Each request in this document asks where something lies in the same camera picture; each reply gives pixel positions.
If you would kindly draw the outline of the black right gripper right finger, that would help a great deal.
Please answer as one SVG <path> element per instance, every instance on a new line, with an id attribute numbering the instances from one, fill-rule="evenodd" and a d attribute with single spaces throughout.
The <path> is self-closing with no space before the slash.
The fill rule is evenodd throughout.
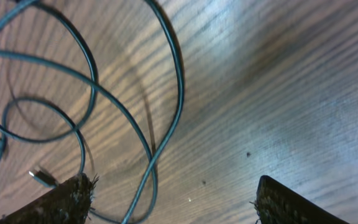
<path id="1" fill-rule="evenodd" d="M 261 224 L 347 224 L 268 175 L 260 177 L 252 204 Z"/>

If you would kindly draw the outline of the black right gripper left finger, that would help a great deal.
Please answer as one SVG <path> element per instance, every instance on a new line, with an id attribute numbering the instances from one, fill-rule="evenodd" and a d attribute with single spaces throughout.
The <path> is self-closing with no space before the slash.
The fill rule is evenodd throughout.
<path id="1" fill-rule="evenodd" d="M 84 224 L 98 176 L 77 174 L 26 206 L 0 219 L 0 224 Z"/>

